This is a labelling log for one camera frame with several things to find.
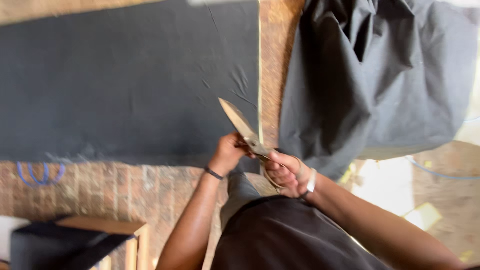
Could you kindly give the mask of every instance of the gray fabric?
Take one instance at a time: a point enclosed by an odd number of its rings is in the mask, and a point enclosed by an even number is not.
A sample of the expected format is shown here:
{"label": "gray fabric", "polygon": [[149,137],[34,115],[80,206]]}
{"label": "gray fabric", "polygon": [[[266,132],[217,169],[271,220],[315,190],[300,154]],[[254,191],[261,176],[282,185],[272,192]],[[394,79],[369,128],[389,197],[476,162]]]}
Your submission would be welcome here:
{"label": "gray fabric", "polygon": [[453,139],[472,89],[474,10],[434,0],[307,0],[279,147],[332,179]]}
{"label": "gray fabric", "polygon": [[302,200],[283,196],[260,200],[265,202],[243,207],[231,218],[211,270],[388,269]]}
{"label": "gray fabric", "polygon": [[258,191],[248,181],[244,173],[232,173],[228,175],[228,200],[220,210],[220,223],[222,231],[228,220],[244,205],[261,198]]}
{"label": "gray fabric", "polygon": [[[258,3],[165,0],[0,27],[0,160],[203,167],[258,127]],[[245,158],[247,172],[258,162]]]}

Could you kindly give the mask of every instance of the metal scissors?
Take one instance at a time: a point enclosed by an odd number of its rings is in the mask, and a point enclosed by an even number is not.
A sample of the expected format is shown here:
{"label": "metal scissors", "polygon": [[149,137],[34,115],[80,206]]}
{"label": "metal scissors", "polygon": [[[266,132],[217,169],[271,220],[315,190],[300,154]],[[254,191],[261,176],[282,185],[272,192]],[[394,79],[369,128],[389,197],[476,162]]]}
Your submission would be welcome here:
{"label": "metal scissors", "polygon": [[282,186],[275,183],[266,173],[264,163],[270,158],[268,157],[268,153],[271,151],[275,151],[272,148],[266,148],[262,143],[260,143],[260,138],[258,134],[252,129],[250,124],[248,123],[247,119],[243,116],[243,113],[235,105],[232,103],[218,98],[220,104],[222,105],[223,111],[227,114],[228,118],[235,126],[237,131],[240,133],[241,137],[245,141],[245,143],[250,148],[250,151],[255,154],[258,159],[261,161],[261,165],[264,171],[264,176],[270,183],[276,188],[283,188]]}

